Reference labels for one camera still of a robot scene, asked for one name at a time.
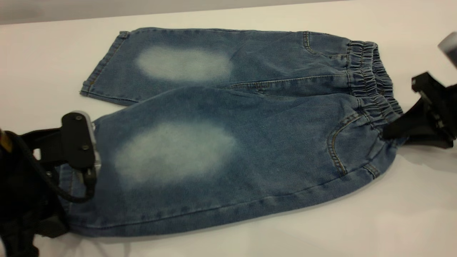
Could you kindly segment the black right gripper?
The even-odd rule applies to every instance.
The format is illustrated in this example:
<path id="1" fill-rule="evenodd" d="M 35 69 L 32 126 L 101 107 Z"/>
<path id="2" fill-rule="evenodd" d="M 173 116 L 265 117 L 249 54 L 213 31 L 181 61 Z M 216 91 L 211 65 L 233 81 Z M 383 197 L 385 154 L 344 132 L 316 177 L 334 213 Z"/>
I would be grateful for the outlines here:
<path id="1" fill-rule="evenodd" d="M 412 78 L 412 89 L 421 95 L 421 100 L 401 117 L 386 125 L 384 139 L 407 138 L 405 145 L 425 145 L 437 148 L 453 148 L 456 139 L 456 94 L 457 85 L 443 86 L 428 72 Z M 421 137 L 429 133 L 427 115 L 432 117 L 431 127 L 438 129 L 447 140 Z"/>

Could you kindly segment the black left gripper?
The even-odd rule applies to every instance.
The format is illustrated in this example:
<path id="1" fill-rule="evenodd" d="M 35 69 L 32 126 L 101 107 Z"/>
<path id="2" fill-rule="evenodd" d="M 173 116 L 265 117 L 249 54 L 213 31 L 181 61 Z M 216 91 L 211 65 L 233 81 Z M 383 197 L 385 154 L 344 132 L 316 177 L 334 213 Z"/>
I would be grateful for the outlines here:
<path id="1" fill-rule="evenodd" d="M 1 131 L 1 242 L 7 257 L 38 257 L 36 235 L 56 238 L 70 231 L 56 181 L 21 136 Z"/>

